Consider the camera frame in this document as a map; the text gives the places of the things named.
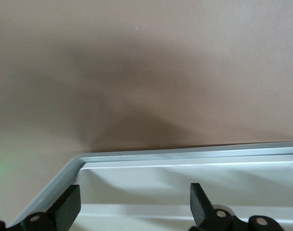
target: metal screw head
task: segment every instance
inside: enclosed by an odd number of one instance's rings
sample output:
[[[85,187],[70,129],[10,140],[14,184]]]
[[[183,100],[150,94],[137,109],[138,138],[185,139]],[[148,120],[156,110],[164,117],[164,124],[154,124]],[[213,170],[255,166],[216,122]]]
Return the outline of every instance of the metal screw head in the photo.
[[[225,218],[227,215],[226,215],[226,213],[223,211],[223,210],[218,210],[217,212],[216,212],[216,215],[218,216],[218,217],[220,217],[220,218]]]
[[[33,222],[33,221],[38,220],[39,218],[40,218],[39,215],[36,215],[36,216],[31,217],[30,221]]]
[[[257,218],[256,221],[259,225],[267,225],[267,221],[264,218]]]

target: white plastic tray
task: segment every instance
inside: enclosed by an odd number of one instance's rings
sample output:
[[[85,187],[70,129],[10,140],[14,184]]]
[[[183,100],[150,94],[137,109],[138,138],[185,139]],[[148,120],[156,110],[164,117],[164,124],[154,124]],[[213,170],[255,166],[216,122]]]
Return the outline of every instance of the white plastic tray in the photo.
[[[187,231],[195,225],[190,183],[240,219],[269,216],[293,231],[293,142],[85,154],[22,213],[49,206],[80,185],[81,212],[71,231]]]

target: gray metal edge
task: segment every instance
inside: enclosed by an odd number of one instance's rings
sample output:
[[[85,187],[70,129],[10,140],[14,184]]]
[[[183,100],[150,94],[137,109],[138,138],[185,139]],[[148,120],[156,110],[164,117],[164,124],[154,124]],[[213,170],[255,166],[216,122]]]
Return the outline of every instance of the gray metal edge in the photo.
[[[293,141],[81,154],[70,160],[58,172],[58,174],[44,187],[44,189],[29,203],[26,209],[19,216],[17,216],[11,225],[20,222],[27,215],[32,213],[32,211],[49,207],[70,184],[75,182],[78,171],[85,163],[278,154],[293,154]]]

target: screw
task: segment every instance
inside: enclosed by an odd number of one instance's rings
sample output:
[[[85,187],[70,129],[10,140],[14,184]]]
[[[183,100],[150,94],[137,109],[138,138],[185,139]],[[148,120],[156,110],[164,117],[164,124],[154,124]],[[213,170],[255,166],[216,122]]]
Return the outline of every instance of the screw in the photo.
[[[256,219],[256,222],[259,224],[259,225],[267,225],[267,221],[264,219],[264,218],[257,218]]]
[[[218,210],[216,212],[216,215],[219,216],[220,218],[225,218],[227,216],[223,210]]]
[[[39,218],[40,218],[39,215],[36,215],[36,216],[31,217],[30,221],[33,222],[33,221],[38,220]]]

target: beige wall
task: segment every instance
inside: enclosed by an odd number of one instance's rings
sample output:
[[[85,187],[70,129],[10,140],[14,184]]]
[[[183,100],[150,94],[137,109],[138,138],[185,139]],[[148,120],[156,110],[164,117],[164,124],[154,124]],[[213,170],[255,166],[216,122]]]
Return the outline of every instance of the beige wall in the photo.
[[[0,219],[88,150],[293,140],[293,1],[0,1]]]

